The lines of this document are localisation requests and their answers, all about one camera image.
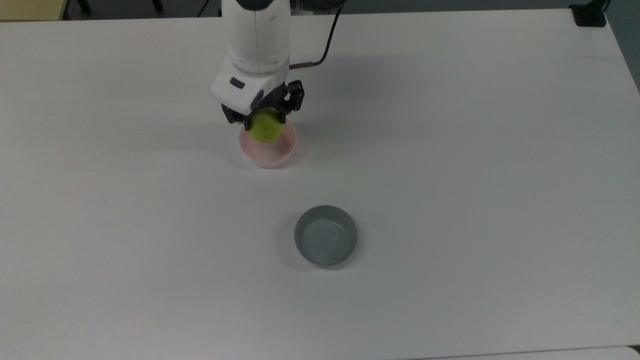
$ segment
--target cable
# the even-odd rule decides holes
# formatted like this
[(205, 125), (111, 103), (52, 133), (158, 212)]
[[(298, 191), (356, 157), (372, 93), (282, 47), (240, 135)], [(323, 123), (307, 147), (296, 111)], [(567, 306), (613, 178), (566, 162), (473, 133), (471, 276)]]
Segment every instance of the cable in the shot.
[(200, 9), (200, 12), (198, 13), (198, 15), (196, 17), (200, 17), (202, 15), (202, 12), (204, 11), (204, 8), (207, 7), (207, 4), (209, 4), (209, 0), (206, 0), (204, 2), (204, 5), (202, 5), (202, 9)]
[(342, 6), (338, 8), (338, 11), (335, 12), (335, 17), (333, 18), (333, 24), (331, 25), (331, 31), (329, 31), (329, 39), (326, 41), (326, 47), (324, 48), (324, 54), (322, 58), (317, 62), (308, 62), (308, 63), (297, 63), (289, 66), (289, 69), (302, 69), (304, 67), (312, 67), (318, 66), (324, 62), (326, 59), (326, 55), (329, 53), (329, 47), (331, 46), (331, 39), (333, 39), (333, 31), (335, 30), (335, 25), (338, 23), (338, 17), (340, 17), (340, 12), (342, 11)]

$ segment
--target white table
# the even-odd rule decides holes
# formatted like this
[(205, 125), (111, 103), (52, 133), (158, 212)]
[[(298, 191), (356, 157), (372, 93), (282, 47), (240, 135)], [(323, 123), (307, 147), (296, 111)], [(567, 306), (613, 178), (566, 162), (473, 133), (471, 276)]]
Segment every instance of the white table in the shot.
[[(331, 17), (293, 21), (315, 60)], [(2, 359), (415, 359), (640, 343), (640, 97), (569, 10), (350, 15), (302, 146), (243, 158), (218, 19), (0, 24)], [(337, 269), (292, 241), (333, 204)]]

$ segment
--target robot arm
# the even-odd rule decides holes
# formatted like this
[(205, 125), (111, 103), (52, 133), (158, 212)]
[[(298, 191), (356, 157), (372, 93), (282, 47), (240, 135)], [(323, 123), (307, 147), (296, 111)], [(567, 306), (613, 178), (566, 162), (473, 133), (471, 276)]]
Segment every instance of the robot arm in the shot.
[(274, 108), (284, 124), (286, 115), (300, 109), (305, 95), (302, 82), (285, 84), (291, 7), (304, 4), (327, 10), (345, 1), (222, 0), (228, 56), (211, 85), (211, 93), (222, 104), (230, 123), (240, 122), (249, 130), (257, 110)]

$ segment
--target yellow-green ball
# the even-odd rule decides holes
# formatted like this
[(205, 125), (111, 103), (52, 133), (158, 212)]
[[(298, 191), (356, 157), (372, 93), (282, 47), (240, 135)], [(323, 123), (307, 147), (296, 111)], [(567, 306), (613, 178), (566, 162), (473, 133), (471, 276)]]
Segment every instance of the yellow-green ball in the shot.
[(253, 115), (249, 136), (257, 142), (274, 142), (282, 134), (282, 128), (277, 110), (261, 109)]

